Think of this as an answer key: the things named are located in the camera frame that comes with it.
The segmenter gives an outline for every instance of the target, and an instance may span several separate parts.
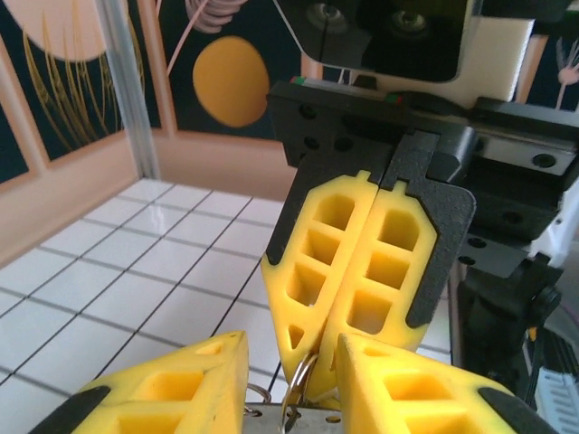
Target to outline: hexagonal cutout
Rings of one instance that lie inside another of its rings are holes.
[[[415,414],[406,418],[411,434],[482,434],[464,412]]]
[[[384,386],[394,401],[439,401],[452,398],[451,393],[434,375],[420,371],[386,375]]]
[[[303,252],[315,260],[332,265],[340,241],[322,232],[310,229],[304,243]]]
[[[365,291],[357,291],[346,321],[351,327],[376,335],[384,328],[391,306],[388,300],[375,297]]]
[[[392,210],[388,212],[382,224],[378,240],[413,251],[420,235],[420,228],[409,212]]]
[[[355,205],[354,199],[334,194],[320,201],[314,219],[345,231]]]
[[[154,432],[155,434],[174,434],[182,414],[130,414],[118,418],[118,434],[143,434]]]
[[[134,401],[190,401],[204,375],[202,372],[161,372],[149,375],[138,387]]]
[[[304,306],[313,306],[318,301],[319,292],[324,286],[326,276],[305,265],[296,264],[286,292],[290,298]]]
[[[372,254],[365,276],[390,288],[400,289],[408,267],[408,262],[376,251]]]

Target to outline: screw hole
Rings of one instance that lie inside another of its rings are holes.
[[[543,169],[553,167],[556,162],[557,162],[556,158],[549,154],[538,154],[533,157],[533,164]]]
[[[471,258],[470,256],[460,256],[459,262],[461,264],[468,265],[468,266],[471,266],[471,265],[474,265],[477,263],[477,261],[474,260],[473,258]]]
[[[349,151],[350,149],[352,149],[353,146],[354,142],[350,137],[340,137],[337,138],[336,141],[334,142],[334,148],[336,149],[336,151],[340,152]]]
[[[510,224],[520,224],[523,221],[523,216],[518,212],[508,211],[503,213],[503,220]]]
[[[319,149],[319,142],[314,137],[305,137],[304,145],[306,145],[307,149],[312,149],[314,151]]]
[[[480,238],[471,238],[469,239],[469,245],[474,247],[475,249],[484,249],[487,247],[487,242],[481,240]]]
[[[299,106],[299,114],[307,120],[312,120],[316,118],[316,110],[308,104],[302,104]]]

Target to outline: wall mural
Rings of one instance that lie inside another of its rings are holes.
[[[0,106],[0,184],[28,172],[8,119]]]
[[[149,116],[159,126],[138,10],[128,4]],[[4,0],[0,35],[51,160],[122,129],[94,0]]]
[[[157,0],[180,130],[273,138],[265,97],[300,73],[271,0]]]
[[[563,22],[536,26],[548,35],[527,103],[579,112],[579,12]]]

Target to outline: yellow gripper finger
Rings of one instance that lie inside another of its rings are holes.
[[[327,316],[352,258],[378,186],[369,172],[342,175],[308,192],[277,265],[264,256],[278,349],[286,378],[319,350]]]
[[[216,336],[87,384],[31,432],[242,434],[248,361],[245,332]]]
[[[361,335],[337,344],[345,434],[555,434],[502,385]]]
[[[309,379],[307,398],[335,394],[335,359],[340,333],[373,336],[415,351],[428,325],[411,328],[405,318],[428,265],[436,230],[419,201],[398,182],[380,190],[347,265]]]

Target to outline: white tile floor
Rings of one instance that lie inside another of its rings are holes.
[[[2,432],[28,432],[99,375],[234,329],[250,381],[280,401],[258,266],[281,206],[141,180],[0,269]],[[419,353],[450,362],[446,300]]]

